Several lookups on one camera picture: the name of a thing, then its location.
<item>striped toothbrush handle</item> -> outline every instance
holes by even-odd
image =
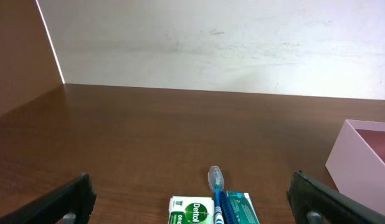
[[[224,224],[222,209],[220,206],[215,207],[215,224]]]

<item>white wall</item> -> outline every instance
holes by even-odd
[[[39,0],[66,83],[385,99],[385,0]]]

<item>clear plastic cap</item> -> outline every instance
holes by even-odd
[[[224,179],[218,166],[212,166],[207,173],[207,181],[212,192],[224,189]]]

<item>green packet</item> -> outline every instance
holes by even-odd
[[[210,197],[173,196],[168,224],[213,224],[214,202]]]
[[[227,191],[238,224],[259,224],[248,193]]]

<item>soap box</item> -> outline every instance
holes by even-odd
[[[346,120],[325,166],[341,194],[385,215],[385,123]]]
[[[210,197],[173,196],[168,224],[213,224],[214,202]]]

